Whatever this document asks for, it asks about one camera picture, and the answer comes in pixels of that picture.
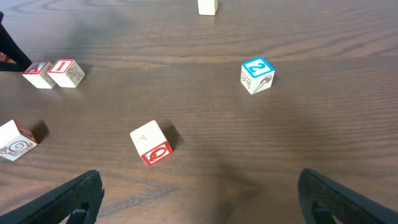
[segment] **drawing on block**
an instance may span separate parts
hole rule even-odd
[[[250,88],[250,79],[247,78],[247,76],[245,76],[245,74],[242,72],[242,76],[241,76],[241,80],[242,82],[246,82],[246,84],[248,84],[248,88]]]
[[[27,143],[25,141],[16,141],[11,143],[9,147],[5,146],[0,150],[0,154],[9,154],[12,156],[21,156],[25,152],[31,150],[33,148],[32,143]]]
[[[80,80],[80,78],[83,77],[83,74],[81,72],[78,72],[76,67],[70,69],[68,71],[68,74],[70,75],[70,79],[76,77],[77,80]]]
[[[272,75],[268,75],[265,78],[263,78],[260,82],[260,85],[254,90],[254,93],[259,91],[259,89],[264,86],[266,83],[269,83],[272,80]]]
[[[47,81],[49,84],[52,84],[52,83],[55,82],[55,81],[52,80],[52,78],[47,74],[47,72],[46,72],[45,75],[44,75],[44,79],[45,79],[45,81]]]

